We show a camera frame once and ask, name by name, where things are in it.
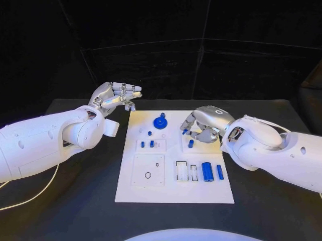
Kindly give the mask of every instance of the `black table surface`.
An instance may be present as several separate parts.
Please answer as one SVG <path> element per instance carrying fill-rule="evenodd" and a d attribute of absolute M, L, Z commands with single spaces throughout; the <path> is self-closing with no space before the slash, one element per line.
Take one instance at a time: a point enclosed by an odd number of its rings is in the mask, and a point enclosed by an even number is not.
<path fill-rule="evenodd" d="M 56 99 L 48 114 L 86 103 Z M 137 100 L 135 104 L 140 110 L 193 110 L 213 105 L 235 118 L 248 114 L 308 132 L 287 100 Z M 226 153 L 235 204 L 115 203 L 128 117 L 124 107 L 117 108 L 108 117 L 121 124 L 117 137 L 105 136 L 92 150 L 61 164 L 50 187 L 30 203 L 0 212 L 0 240 L 124 240 L 171 228 L 217 229 L 262 240 L 322 240 L 318 193 L 261 169 L 245 170 Z M 10 182 L 0 190 L 0 207 L 32 198 L 53 172 L 55 168 Z"/>

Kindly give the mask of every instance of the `blue object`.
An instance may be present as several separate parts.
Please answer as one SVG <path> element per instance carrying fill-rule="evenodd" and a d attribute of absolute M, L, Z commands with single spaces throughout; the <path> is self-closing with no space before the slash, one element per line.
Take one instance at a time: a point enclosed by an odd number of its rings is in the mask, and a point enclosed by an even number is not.
<path fill-rule="evenodd" d="M 203 163 L 203 179 L 206 182 L 215 181 L 213 170 L 210 162 Z"/>
<path fill-rule="evenodd" d="M 217 174 L 219 174 L 219 179 L 225 180 L 225 174 L 223 174 L 223 170 L 222 170 L 222 165 L 217 165 Z"/>
<path fill-rule="evenodd" d="M 194 146 L 194 140 L 190 140 L 189 141 L 189 148 L 193 148 L 193 146 Z"/>
<path fill-rule="evenodd" d="M 160 130 L 167 127 L 167 118 L 166 117 L 167 117 L 166 113 L 161 113 L 160 117 L 156 118 L 156 120 L 154 120 L 154 127 Z"/>

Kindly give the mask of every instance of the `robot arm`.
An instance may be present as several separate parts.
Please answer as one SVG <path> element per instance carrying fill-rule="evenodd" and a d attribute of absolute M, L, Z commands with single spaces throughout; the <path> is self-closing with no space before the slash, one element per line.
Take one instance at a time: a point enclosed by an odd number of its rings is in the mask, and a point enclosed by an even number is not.
<path fill-rule="evenodd" d="M 0 183 L 29 177 L 76 153 L 92 149 L 102 135 L 117 135 L 120 123 L 105 117 L 118 105 L 135 110 L 141 87 L 104 83 L 89 104 L 76 110 L 17 122 L 0 129 Z"/>
<path fill-rule="evenodd" d="M 197 125 L 202 133 L 192 132 Z M 272 127 L 282 128 L 279 133 Z M 322 193 L 322 137 L 289 132 L 288 129 L 258 118 L 235 120 L 213 107 L 197 108 L 181 125 L 181 131 L 206 143 L 222 139 L 222 151 L 245 169 L 262 168 L 281 180 Z"/>

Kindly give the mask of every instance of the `black backdrop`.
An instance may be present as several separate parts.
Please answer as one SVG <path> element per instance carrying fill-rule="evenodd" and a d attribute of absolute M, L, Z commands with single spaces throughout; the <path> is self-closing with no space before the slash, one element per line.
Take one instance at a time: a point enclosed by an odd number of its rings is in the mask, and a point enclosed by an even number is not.
<path fill-rule="evenodd" d="M 144 98 L 291 99 L 322 57 L 322 1 L 0 1 L 0 127 L 105 81 Z"/>

